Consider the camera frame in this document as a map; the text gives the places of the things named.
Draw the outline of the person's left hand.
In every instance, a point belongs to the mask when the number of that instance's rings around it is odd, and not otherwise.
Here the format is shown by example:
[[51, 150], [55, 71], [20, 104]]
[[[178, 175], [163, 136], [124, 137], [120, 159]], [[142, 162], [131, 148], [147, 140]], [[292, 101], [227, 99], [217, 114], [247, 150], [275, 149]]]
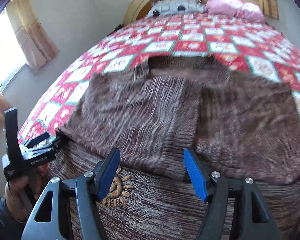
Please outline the person's left hand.
[[[39, 198], [47, 184], [47, 167], [48, 164], [37, 167], [36, 181], [32, 187], [32, 193], [35, 200]], [[15, 220], [22, 223], [27, 221], [27, 218], [31, 213], [31, 208], [27, 207], [28, 204], [25, 199], [27, 195], [25, 195], [25, 197], [23, 196], [23, 193], [25, 193], [25, 187], [28, 184], [28, 176], [22, 176], [7, 182], [5, 186], [5, 201], [7, 209]]]

